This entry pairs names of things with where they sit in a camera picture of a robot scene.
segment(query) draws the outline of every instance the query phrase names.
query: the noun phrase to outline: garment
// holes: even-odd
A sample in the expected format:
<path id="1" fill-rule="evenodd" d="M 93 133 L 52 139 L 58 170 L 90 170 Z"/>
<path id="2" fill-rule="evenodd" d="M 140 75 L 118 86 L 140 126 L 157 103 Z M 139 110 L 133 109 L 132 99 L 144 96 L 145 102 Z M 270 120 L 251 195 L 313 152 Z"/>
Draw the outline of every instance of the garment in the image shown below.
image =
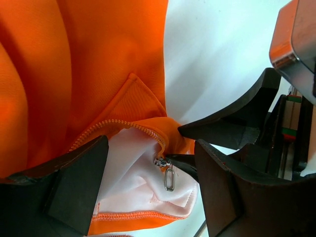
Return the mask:
<path id="1" fill-rule="evenodd" d="M 188 152 L 192 142 L 165 109 L 166 8 L 166 0 L 0 0 L 0 177 L 130 127 L 159 137 L 161 156 Z M 159 217 L 130 229 L 176 219 Z"/>

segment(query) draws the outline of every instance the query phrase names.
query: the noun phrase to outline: zipper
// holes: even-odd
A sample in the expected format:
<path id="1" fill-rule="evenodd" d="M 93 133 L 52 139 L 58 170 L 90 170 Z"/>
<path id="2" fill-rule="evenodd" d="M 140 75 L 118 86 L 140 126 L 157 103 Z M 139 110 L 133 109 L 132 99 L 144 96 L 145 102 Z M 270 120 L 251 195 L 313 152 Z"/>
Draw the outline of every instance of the zipper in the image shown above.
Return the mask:
<path id="1" fill-rule="evenodd" d="M 109 119 L 109 120 L 103 120 L 102 122 L 99 122 L 97 124 L 95 124 L 94 126 L 91 126 L 89 129 L 87 129 L 75 142 L 74 144 L 71 146 L 71 148 L 69 149 L 69 152 L 72 152 L 73 150 L 77 149 L 78 147 L 80 147 L 81 145 L 83 145 L 85 143 L 85 141 L 96 131 L 98 131 L 99 129 L 111 125 L 111 124 L 121 124 L 124 127 L 134 127 L 137 128 L 143 132 L 145 132 L 147 135 L 149 135 L 150 137 L 154 138 L 158 144 L 161 146 L 161 151 L 158 153 L 158 155 L 156 156 L 155 160 L 154 160 L 154 165 L 160 167 L 162 170 L 163 168 L 167 167 L 167 170 L 165 170 L 164 172 L 164 188 L 167 191 L 173 191 L 174 187 L 175 187 L 175 173 L 174 170 L 172 169 L 172 165 L 170 163 L 168 163 L 163 156 L 163 152 L 165 149 L 165 141 L 163 138 L 161 138 L 157 133 L 155 133 L 154 131 L 142 127 L 138 124 L 135 124 L 133 122 L 127 122 L 127 121 L 123 121 L 123 120 L 119 120 L 119 119 Z M 171 185 L 168 185 L 168 174 L 171 174 Z"/>

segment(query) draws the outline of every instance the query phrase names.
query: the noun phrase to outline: orange zipper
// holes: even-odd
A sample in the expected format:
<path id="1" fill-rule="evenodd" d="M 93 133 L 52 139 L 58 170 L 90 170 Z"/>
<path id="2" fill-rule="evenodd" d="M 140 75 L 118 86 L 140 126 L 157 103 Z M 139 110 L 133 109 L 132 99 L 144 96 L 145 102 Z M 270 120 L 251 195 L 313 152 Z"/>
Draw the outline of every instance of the orange zipper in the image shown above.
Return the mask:
<path id="1" fill-rule="evenodd" d="M 145 132 L 146 134 L 148 134 L 149 136 L 151 136 L 152 138 L 154 138 L 159 145 L 161 146 L 161 151 L 159 152 L 158 156 L 162 157 L 162 154 L 164 152 L 164 148 L 165 148 L 165 141 L 163 138 L 161 138 L 157 133 L 155 133 L 154 131 L 142 127 L 138 124 L 135 124 L 133 122 L 127 122 L 127 121 L 122 121 L 119 119 L 109 119 L 109 120 L 103 120 L 102 122 L 99 122 L 97 124 L 95 124 L 94 126 L 91 126 L 89 129 L 87 129 L 76 141 L 75 143 L 71 146 L 71 148 L 69 149 L 69 151 L 73 151 L 75 149 L 77 149 L 78 147 L 80 147 L 81 145 L 83 145 L 85 143 L 85 141 L 96 131 L 98 131 L 99 129 L 110 125 L 110 124 L 122 124 L 124 127 L 135 127 L 143 132 Z"/>

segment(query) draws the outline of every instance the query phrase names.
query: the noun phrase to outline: metal zipper pull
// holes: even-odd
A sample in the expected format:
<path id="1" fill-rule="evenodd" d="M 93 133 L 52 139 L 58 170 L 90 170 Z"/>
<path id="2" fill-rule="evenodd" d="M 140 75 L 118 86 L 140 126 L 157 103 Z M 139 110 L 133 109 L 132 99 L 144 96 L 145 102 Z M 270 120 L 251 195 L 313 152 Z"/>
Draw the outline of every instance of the metal zipper pull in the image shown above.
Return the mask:
<path id="1" fill-rule="evenodd" d="M 158 167 L 168 167 L 168 169 L 164 173 L 164 180 L 163 180 L 163 185 L 164 189 L 167 191 L 172 192 L 175 188 L 175 181 L 176 181 L 176 176 L 174 173 L 174 170 L 172 168 L 172 164 L 168 163 L 164 158 L 158 157 L 154 161 L 154 165 Z M 168 175 L 171 175 L 171 185 L 168 185 Z"/>

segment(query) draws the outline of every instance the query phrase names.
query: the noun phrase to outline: white fabric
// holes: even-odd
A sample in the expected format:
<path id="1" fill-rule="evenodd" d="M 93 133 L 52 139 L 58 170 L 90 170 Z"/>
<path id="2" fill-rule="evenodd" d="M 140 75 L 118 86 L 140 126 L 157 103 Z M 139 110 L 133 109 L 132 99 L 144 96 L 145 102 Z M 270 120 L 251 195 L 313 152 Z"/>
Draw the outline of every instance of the white fabric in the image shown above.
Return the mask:
<path id="1" fill-rule="evenodd" d="M 124 129 L 109 141 L 94 215 L 133 211 L 157 211 L 187 217 L 196 202 L 198 183 L 176 168 L 175 190 L 166 191 L 164 175 L 154 165 L 160 146 L 136 128 Z"/>

